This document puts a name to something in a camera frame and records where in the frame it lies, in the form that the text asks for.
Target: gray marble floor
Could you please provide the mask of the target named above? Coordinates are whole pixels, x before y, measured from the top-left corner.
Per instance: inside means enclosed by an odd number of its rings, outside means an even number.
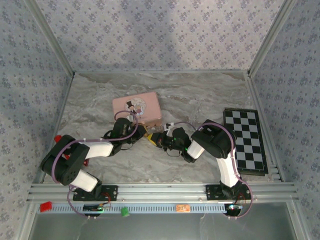
[[[59,134],[76,139],[99,138],[113,127],[114,98],[152,91],[157,92],[163,123],[186,121],[196,127],[206,119],[222,123],[224,108],[253,108],[242,73],[76,74]],[[192,134],[189,126],[183,127]],[[104,183],[214,183],[220,179],[218,164],[210,154],[187,163],[181,157],[169,157],[146,138],[115,156],[92,158],[85,170]],[[268,180],[268,176],[243,178]]]

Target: black and white checkerboard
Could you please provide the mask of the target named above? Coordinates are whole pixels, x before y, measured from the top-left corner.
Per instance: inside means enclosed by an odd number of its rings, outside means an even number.
[[[223,121],[237,136],[235,158],[239,173],[259,176],[268,174],[258,111],[226,108]]]

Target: black mounting plate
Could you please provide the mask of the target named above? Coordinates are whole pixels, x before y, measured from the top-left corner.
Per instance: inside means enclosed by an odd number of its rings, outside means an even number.
[[[111,201],[116,201],[118,196],[118,186],[117,185],[102,185],[101,193],[108,193],[110,195]],[[95,198],[93,194],[87,192],[81,188],[74,190],[73,201],[82,201],[82,202],[105,202],[108,201],[108,197],[104,195],[99,195]]]
[[[205,186],[206,199],[208,201],[213,200],[237,200],[238,196],[234,196],[232,199],[229,199],[222,192],[222,187],[220,184],[209,184]],[[246,185],[241,184],[238,188],[238,194],[243,194],[245,200],[250,200],[251,195],[249,189]]]

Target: pink box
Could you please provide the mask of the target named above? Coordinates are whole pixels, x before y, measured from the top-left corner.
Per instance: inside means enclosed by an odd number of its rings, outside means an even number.
[[[113,113],[121,110],[133,112],[140,124],[145,127],[162,125],[162,114],[156,92],[115,98],[112,101]],[[129,113],[119,113],[117,117],[126,118]]]

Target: patterned wallpaper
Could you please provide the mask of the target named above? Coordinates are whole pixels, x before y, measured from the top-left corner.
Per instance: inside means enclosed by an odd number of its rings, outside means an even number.
[[[75,71],[248,69],[284,0],[41,0]]]
[[[298,0],[254,77],[287,181],[320,239],[320,2]]]
[[[0,239],[14,239],[67,77],[23,0],[0,1]]]

